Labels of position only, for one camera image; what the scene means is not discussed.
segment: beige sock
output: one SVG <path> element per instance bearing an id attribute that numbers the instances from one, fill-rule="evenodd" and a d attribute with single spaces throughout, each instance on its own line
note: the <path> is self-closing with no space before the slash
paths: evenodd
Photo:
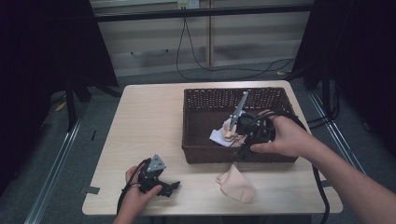
<path id="1" fill-rule="evenodd" d="M 216 182 L 224 194 L 242 203 L 252 203 L 256 190 L 242 176 L 236 168 L 236 162 L 231 165 L 230 170 L 217 178 Z"/>

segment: brown wicker basket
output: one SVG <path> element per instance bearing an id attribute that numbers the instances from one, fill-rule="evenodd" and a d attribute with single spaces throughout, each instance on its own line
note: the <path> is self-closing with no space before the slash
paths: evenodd
<path id="1" fill-rule="evenodd" d="M 283 88 L 186 89 L 184 90 L 182 148 L 187 163 L 236 161 L 239 147 L 223 147 L 209 139 L 212 130 L 221 128 L 248 91 L 244 110 L 258 113 L 264 109 L 294 114 Z M 297 158 L 279 154 L 257 154 L 248 162 L 295 162 Z"/>

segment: wall outlet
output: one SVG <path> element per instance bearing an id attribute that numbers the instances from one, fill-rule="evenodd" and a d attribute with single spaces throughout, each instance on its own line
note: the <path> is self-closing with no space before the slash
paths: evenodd
<path id="1" fill-rule="evenodd" d="M 178 7 L 178 9 L 189 8 L 189 1 L 188 0 L 177 0 L 177 7 Z"/>
<path id="2" fill-rule="evenodd" d="M 188 9 L 199 8 L 199 0 L 189 0 Z"/>

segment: white table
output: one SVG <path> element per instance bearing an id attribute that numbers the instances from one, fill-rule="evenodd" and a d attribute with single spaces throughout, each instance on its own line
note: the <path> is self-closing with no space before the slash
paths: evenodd
<path id="1" fill-rule="evenodd" d="M 170 198 L 151 200 L 142 216 L 186 215 L 287 215 L 324 212 L 311 163 L 299 158 L 295 163 L 239 163 L 238 168 L 254 186 L 254 203 L 244 204 L 225 196 L 216 177 L 230 163 L 187 164 L 181 149 L 183 98 L 185 89 L 281 87 L 293 110 L 306 125 L 303 112 L 289 82 L 209 82 L 133 85 L 125 88 L 96 167 L 91 186 L 97 195 L 87 194 L 82 210 L 86 215 L 115 215 L 124 174 L 131 166 L 158 154 L 167 168 L 160 179 L 180 181 Z M 325 192 L 331 213 L 343 205 L 331 187 Z"/>

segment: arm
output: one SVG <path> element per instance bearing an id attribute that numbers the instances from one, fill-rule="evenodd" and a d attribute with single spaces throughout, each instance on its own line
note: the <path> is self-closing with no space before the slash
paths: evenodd
<path id="1" fill-rule="evenodd" d="M 272 121 L 276 139 L 253 145 L 252 151 L 306 158 L 332 183 L 362 223 L 394 223 L 396 194 L 356 170 L 291 119 L 272 117 Z"/>
<path id="2" fill-rule="evenodd" d="M 127 183 L 131 178 L 134 169 L 136 169 L 135 166 L 126 172 L 125 181 Z M 137 175 L 134 176 L 132 183 L 137 183 Z M 113 224 L 131 224 L 136 216 L 143 211 L 149 200 L 159 193 L 162 188 L 163 186 L 158 185 L 144 194 L 139 190 L 138 184 L 131 186 L 122 201 L 119 214 Z"/>

